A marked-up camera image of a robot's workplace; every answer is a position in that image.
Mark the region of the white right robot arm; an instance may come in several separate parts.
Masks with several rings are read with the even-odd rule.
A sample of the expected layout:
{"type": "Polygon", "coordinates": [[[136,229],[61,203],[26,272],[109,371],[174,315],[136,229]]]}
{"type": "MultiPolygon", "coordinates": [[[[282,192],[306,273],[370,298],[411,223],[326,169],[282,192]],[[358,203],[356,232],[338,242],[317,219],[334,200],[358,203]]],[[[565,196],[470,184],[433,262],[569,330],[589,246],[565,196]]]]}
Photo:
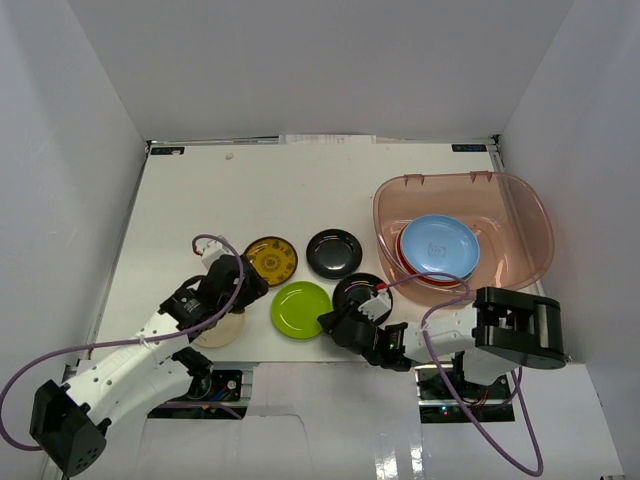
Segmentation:
{"type": "Polygon", "coordinates": [[[337,346],[386,370],[458,357],[451,384],[466,399],[519,367],[558,370],[567,363],[561,308],[551,298],[483,287],[471,304],[443,317],[383,325],[392,311],[390,289],[379,286],[320,315],[318,323],[337,346]]]}

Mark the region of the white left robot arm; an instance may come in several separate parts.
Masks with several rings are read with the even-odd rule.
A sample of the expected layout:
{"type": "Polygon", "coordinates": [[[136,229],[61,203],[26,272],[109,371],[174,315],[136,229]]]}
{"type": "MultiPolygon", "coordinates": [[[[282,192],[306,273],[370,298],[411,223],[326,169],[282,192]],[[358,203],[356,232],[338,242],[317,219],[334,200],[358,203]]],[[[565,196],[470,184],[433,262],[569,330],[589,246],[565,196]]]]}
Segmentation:
{"type": "Polygon", "coordinates": [[[222,255],[208,272],[185,281],[133,337],[62,385],[38,388],[29,433],[61,472],[86,471],[126,418],[146,416],[170,399],[205,396],[210,361],[191,348],[228,313],[265,296],[268,283],[245,256],[222,255]]]}

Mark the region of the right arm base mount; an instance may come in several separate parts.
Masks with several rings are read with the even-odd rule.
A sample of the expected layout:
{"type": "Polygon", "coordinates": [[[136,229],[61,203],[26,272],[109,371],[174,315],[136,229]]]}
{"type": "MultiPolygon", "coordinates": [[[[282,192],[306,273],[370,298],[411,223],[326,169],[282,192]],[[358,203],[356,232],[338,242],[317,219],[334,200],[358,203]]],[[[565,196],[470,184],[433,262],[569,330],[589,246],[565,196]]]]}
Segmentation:
{"type": "MultiPolygon", "coordinates": [[[[467,382],[462,372],[462,355],[442,361],[444,372],[455,387],[462,403],[481,423],[515,421],[510,375],[499,376],[489,386],[467,382]]],[[[420,420],[423,425],[461,424],[470,420],[451,395],[434,363],[414,369],[420,420]]]]}

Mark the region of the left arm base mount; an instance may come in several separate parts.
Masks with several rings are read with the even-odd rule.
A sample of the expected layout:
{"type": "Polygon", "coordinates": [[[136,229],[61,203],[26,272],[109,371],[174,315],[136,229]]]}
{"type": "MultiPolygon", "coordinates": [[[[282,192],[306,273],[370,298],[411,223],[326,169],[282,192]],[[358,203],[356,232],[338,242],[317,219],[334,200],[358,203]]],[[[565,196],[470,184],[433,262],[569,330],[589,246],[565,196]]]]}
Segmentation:
{"type": "Polygon", "coordinates": [[[241,387],[241,370],[214,370],[158,412],[175,419],[240,420],[246,413],[239,406],[241,387]]]}

